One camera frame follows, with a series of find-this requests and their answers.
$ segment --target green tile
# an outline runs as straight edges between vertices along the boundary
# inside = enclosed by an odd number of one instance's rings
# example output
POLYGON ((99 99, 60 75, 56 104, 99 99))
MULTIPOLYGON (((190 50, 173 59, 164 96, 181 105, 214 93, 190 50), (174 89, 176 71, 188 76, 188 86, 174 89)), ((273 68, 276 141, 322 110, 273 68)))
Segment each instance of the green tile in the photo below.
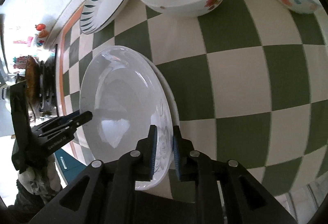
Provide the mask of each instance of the green tile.
POLYGON ((142 23, 115 36, 116 45, 124 45, 147 57, 151 58, 148 23, 145 20, 142 23))
POLYGON ((88 67, 89 63, 91 62, 91 60, 92 60, 92 52, 87 54, 79 62, 80 86, 82 85, 83 76, 84 76, 85 71, 87 70, 87 67, 88 67))
POLYGON ((310 102, 309 79, 301 44, 263 46, 268 65, 272 110, 310 102))
POLYGON ((327 144, 328 140, 328 100, 311 104, 311 122, 305 154, 327 144))
POLYGON ((314 14, 298 14, 293 11, 290 13, 300 32, 303 44, 325 44, 314 14))
POLYGON ((244 0, 223 0, 198 21, 207 53, 261 45, 244 0))
POLYGON ((64 51, 66 51, 71 45, 71 33, 72 33, 72 28, 70 28, 68 32, 65 34, 64 51))
POLYGON ((317 177, 320 177, 324 173, 328 171, 328 150, 326 150, 325 157, 323 158, 323 161, 321 163, 321 167, 319 169, 317 177))
POLYGON ((80 91, 71 94, 73 112, 80 109, 80 91))
POLYGON ((172 89, 180 120, 214 118, 206 55, 182 58, 157 67, 172 89))
POLYGON ((105 28, 93 34, 92 49, 100 46, 102 43, 114 37, 114 22, 109 23, 105 28))
POLYGON ((262 185, 273 195, 288 192, 294 182, 302 158, 268 166, 265 168, 262 185))
POLYGON ((69 95, 69 70, 63 74, 64 96, 69 95))
POLYGON ((169 179, 173 200, 189 203, 195 202, 194 181, 179 181, 174 169, 169 169, 169 179))
POLYGON ((161 13, 159 13, 159 12, 157 12, 157 11, 151 9, 150 7, 147 7, 147 6, 146 6, 146 13, 147 13, 147 20, 161 14, 161 13))
POLYGON ((72 43, 69 48, 69 67, 71 68, 76 62, 79 61, 79 47, 80 47, 80 37, 77 38, 74 43, 72 43))
POLYGON ((268 154, 270 119, 270 112, 217 119, 217 160, 235 159, 245 168, 263 167, 268 154))

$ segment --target countertop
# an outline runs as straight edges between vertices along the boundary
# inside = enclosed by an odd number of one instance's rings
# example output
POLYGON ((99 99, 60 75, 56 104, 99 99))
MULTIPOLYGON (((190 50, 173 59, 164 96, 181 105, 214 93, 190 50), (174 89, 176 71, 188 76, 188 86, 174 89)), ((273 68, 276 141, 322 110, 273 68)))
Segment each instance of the countertop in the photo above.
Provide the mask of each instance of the countertop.
MULTIPOLYGON (((79 109, 85 70, 104 43, 149 58, 168 81, 183 137, 212 159, 238 160, 277 196, 328 170, 328 58, 324 11, 300 15, 277 0, 223 0, 198 18, 157 13, 129 0, 118 17, 92 35, 79 15, 62 31, 57 96, 64 114, 79 109)), ((74 155, 93 156, 79 128, 74 155)), ((192 183, 170 169, 154 193, 193 201, 192 183)))

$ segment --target red fruit ornament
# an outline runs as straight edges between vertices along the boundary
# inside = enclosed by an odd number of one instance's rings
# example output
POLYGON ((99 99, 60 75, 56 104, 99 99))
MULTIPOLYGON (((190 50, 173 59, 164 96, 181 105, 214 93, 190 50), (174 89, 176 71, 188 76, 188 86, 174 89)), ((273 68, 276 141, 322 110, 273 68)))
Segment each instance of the red fruit ornament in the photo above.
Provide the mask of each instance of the red fruit ornament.
POLYGON ((46 28, 46 26, 43 23, 39 23, 38 25, 35 26, 35 28, 38 31, 42 31, 42 30, 44 30, 46 28))

